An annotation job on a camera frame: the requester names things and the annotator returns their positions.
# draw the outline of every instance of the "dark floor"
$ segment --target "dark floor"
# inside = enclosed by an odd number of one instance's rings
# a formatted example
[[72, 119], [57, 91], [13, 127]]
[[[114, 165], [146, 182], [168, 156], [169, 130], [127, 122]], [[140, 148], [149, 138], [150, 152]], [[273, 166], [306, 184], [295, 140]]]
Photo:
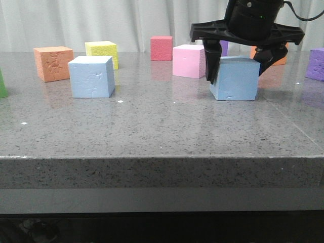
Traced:
[[324, 211], [0, 215], [0, 243], [323, 243]]

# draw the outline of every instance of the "yellow foam cube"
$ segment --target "yellow foam cube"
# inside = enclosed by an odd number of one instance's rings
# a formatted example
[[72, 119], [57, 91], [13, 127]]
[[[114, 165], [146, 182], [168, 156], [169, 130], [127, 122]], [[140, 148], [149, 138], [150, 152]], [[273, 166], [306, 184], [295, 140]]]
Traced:
[[113, 69], [118, 69], [117, 45], [113, 42], [86, 42], [87, 56], [112, 56]]

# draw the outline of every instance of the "granite table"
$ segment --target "granite table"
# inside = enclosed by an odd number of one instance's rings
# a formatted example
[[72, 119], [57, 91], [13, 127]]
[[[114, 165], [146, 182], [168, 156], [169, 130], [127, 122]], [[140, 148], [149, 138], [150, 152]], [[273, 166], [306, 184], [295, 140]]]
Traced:
[[108, 99], [73, 99], [33, 53], [0, 53], [0, 214], [323, 210], [324, 83], [304, 77], [308, 56], [265, 72], [256, 101], [219, 102], [147, 53], [119, 54]]

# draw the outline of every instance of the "table top surface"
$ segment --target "table top surface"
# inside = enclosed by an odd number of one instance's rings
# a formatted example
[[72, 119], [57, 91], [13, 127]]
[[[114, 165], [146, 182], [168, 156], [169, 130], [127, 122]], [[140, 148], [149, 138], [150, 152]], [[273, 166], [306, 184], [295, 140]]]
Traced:
[[106, 99], [73, 99], [68, 79], [37, 77], [32, 53], [1, 53], [0, 158], [323, 157], [324, 83], [304, 77], [308, 55], [265, 72], [256, 101], [216, 101], [205, 78], [145, 53], [119, 54]]

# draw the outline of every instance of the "speckled gray countertop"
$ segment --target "speckled gray countertop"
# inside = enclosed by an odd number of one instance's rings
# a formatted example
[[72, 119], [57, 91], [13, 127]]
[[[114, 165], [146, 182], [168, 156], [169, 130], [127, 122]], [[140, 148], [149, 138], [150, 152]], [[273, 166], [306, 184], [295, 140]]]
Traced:
[[205, 78], [120, 53], [111, 98], [73, 99], [32, 53], [1, 53], [0, 188], [321, 186], [324, 83], [307, 63], [290, 52], [256, 101], [218, 102]]

